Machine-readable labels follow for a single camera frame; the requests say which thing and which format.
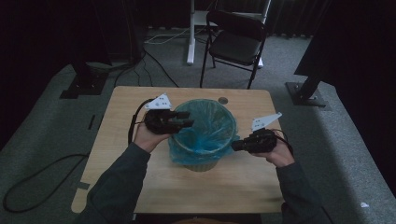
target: blue plastic bag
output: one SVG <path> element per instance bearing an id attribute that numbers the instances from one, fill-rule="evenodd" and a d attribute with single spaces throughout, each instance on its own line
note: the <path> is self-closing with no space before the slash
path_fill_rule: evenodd
<path id="1" fill-rule="evenodd" d="M 207 164 L 233 152 L 231 143 L 239 139 L 236 121 L 223 105 L 213 100 L 197 99 L 181 104 L 175 110 L 189 111 L 194 124 L 169 138 L 173 162 Z"/>

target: white desk leg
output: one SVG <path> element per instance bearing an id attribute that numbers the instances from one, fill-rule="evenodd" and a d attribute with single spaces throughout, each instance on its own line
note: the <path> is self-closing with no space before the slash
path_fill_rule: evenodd
<path id="1" fill-rule="evenodd" d="M 190 14 L 190 44 L 189 54 L 187 56 L 187 64 L 192 65 L 194 63 L 194 51 L 195 51 L 195 37 L 194 37 L 194 0 L 191 0 L 191 14 Z"/>
<path id="2" fill-rule="evenodd" d="M 262 67 L 264 67 L 264 64 L 262 63 L 262 57 L 260 57 L 260 60 L 259 60 L 259 68 L 262 68 Z"/>

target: person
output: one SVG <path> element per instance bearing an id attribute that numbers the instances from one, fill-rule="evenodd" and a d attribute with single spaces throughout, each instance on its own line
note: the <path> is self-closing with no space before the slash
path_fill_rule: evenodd
<path id="1" fill-rule="evenodd" d="M 139 123 L 134 141 L 100 176 L 87 195 L 85 209 L 74 223 L 129 223 L 143 187 L 150 153 L 170 134 L 150 132 Z M 287 145 L 277 141 L 272 152 L 255 153 L 276 167 L 282 204 L 282 223 L 328 223 L 319 195 L 309 185 L 299 162 Z"/>

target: gray carpet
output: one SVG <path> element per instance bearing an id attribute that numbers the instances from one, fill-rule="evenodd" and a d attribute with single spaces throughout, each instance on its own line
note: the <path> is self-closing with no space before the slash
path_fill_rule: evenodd
<path id="1" fill-rule="evenodd" d="M 186 64 L 187 44 L 187 39 L 176 38 L 162 45 L 146 45 L 145 48 L 179 87 L 199 87 L 205 46 L 197 41 L 195 61 L 189 66 Z M 280 124 L 295 148 L 295 157 L 304 167 L 311 185 L 322 196 L 334 223 L 395 223 L 396 200 L 335 88 L 325 83 L 318 87 L 331 110 L 294 105 L 290 99 L 285 82 L 304 82 L 305 77 L 294 76 L 293 73 L 308 44 L 309 39 L 300 37 L 268 37 L 262 55 L 264 68 L 259 70 L 251 89 L 271 93 L 276 111 L 283 113 Z M 205 88 L 245 89 L 248 85 L 248 72 L 222 64 L 216 69 L 210 68 L 210 64 L 207 66 Z M 102 95 L 79 96 L 75 100 L 59 99 L 74 78 L 71 66 L 53 77 L 28 118 L 0 152 L 2 199 L 13 184 L 52 161 L 91 150 L 119 73 L 110 74 Z M 174 87 L 161 67 L 148 55 L 135 72 L 128 70 L 123 73 L 117 85 Z M 40 177 L 20 186 L 9 196 L 10 205 L 22 209 L 39 202 L 78 160 L 59 162 Z M 10 214 L 1 208 L 0 223 L 70 223 L 76 216 L 70 206 L 85 162 L 36 209 Z M 367 203 L 369 207 L 361 207 L 361 203 Z M 263 214 L 262 223 L 281 223 L 281 215 Z"/>

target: vr controller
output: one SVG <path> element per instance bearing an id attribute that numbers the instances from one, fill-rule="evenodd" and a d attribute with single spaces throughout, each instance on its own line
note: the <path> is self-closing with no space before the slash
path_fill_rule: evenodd
<path id="1" fill-rule="evenodd" d="M 145 116 L 147 128 L 156 134 L 178 133 L 183 128 L 191 127 L 193 119 L 188 119 L 190 112 L 176 112 L 170 109 L 149 110 Z"/>
<path id="2" fill-rule="evenodd" d="M 233 141 L 231 147 L 234 151 L 245 150 L 249 153 L 271 152 L 276 147 L 277 137 L 269 129 L 254 131 L 244 140 Z"/>

